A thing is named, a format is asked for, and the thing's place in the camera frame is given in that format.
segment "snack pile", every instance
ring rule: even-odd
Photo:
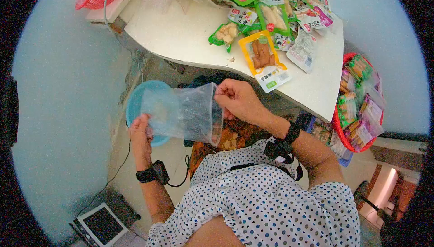
[[[238,35],[246,37],[239,44],[265,92],[291,79],[286,67],[279,63],[276,50],[285,51],[292,62],[311,73],[318,37],[312,32],[325,35],[333,25],[327,0],[212,1],[231,9],[227,22],[216,29],[209,42],[224,45],[229,53]]]

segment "white shirt with blue dots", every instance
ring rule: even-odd
[[[266,144],[261,140],[205,157],[171,217],[151,226],[146,246],[182,246],[201,225],[221,215],[249,246],[359,246],[350,188],[327,182],[303,190],[292,178],[296,166],[265,156]],[[230,171],[249,163],[258,165]],[[292,177],[275,166],[287,168]]]

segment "right hand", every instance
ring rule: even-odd
[[[229,120],[235,116],[263,127],[263,123],[273,116],[259,101],[252,86],[245,81],[225,79],[217,87],[214,99],[224,109],[224,117]]]

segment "white cable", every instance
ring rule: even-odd
[[[106,23],[106,27],[111,31],[109,27],[109,22],[107,21],[106,9],[107,9],[107,0],[104,0],[104,22]]]

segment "wall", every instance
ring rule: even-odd
[[[19,131],[13,156],[37,221],[58,243],[75,215],[104,187],[108,116],[125,87],[115,69],[119,44],[76,12],[75,0],[39,0],[19,40],[12,75],[18,81]]]
[[[383,77],[386,131],[428,133],[424,60],[398,0],[329,0],[344,22],[344,52],[360,52]]]

